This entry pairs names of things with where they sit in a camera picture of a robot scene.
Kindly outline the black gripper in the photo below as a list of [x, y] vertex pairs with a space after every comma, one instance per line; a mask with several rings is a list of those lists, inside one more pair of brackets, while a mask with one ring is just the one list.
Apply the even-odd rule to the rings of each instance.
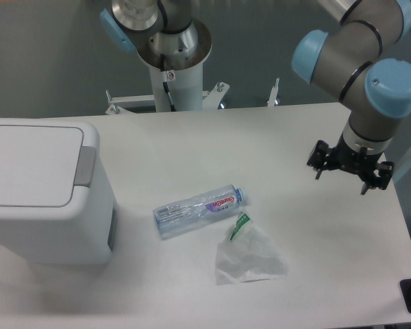
[[368, 190], [385, 191], [393, 177], [394, 162], [379, 163], [381, 155], [370, 154], [367, 147], [350, 148], [342, 134], [334, 148], [318, 140], [310, 152], [307, 165], [316, 171], [316, 180], [324, 171], [341, 170], [357, 175], [364, 182], [360, 194], [365, 195]]

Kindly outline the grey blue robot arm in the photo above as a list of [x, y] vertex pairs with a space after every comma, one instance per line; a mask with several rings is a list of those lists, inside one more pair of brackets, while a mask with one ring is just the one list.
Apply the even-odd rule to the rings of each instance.
[[[411, 28], [411, 1], [323, 1], [340, 23], [328, 34], [309, 32], [297, 45], [293, 71], [348, 108], [334, 147], [319, 141], [308, 158], [317, 173], [358, 176], [363, 190], [388, 187], [395, 165], [381, 161], [401, 122], [411, 113], [411, 64], [383, 58]], [[135, 51], [148, 66], [159, 112], [204, 110], [203, 63], [210, 55], [208, 28], [190, 1], [112, 1], [99, 15], [111, 41]]]

